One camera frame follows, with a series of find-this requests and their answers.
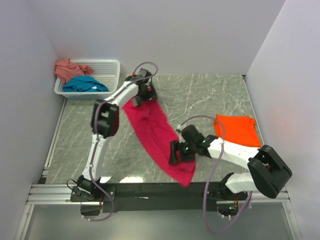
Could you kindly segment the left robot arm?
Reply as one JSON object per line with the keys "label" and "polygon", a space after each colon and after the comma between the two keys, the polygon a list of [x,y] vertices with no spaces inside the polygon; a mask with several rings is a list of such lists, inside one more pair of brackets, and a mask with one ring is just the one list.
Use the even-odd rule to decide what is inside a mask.
{"label": "left robot arm", "polygon": [[98,100],[91,118],[92,141],[87,163],[77,179],[77,189],[88,201],[96,200],[103,192],[100,186],[102,163],[120,125],[120,109],[130,100],[137,105],[157,98],[152,79],[154,74],[141,68],[128,76],[121,87],[104,100]]}

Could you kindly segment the magenta t-shirt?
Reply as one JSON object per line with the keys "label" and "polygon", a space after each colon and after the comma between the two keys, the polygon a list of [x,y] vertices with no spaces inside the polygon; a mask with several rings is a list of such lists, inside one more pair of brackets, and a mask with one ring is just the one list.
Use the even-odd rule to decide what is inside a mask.
{"label": "magenta t-shirt", "polygon": [[168,122],[160,104],[156,100],[134,106],[132,100],[122,108],[133,127],[140,143],[152,160],[171,178],[183,187],[188,187],[195,174],[196,163],[181,162],[170,165],[171,141],[179,137]]}

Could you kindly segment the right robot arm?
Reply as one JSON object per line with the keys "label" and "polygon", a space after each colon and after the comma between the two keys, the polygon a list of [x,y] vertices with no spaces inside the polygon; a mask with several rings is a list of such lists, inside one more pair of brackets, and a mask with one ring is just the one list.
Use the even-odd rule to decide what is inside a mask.
{"label": "right robot arm", "polygon": [[241,192],[260,192],[275,199],[293,172],[280,155],[269,145],[249,147],[232,143],[215,135],[203,136],[194,125],[178,131],[178,140],[170,142],[168,163],[193,163],[196,155],[221,159],[247,170],[245,173],[229,173],[218,183],[217,194],[230,200]]}

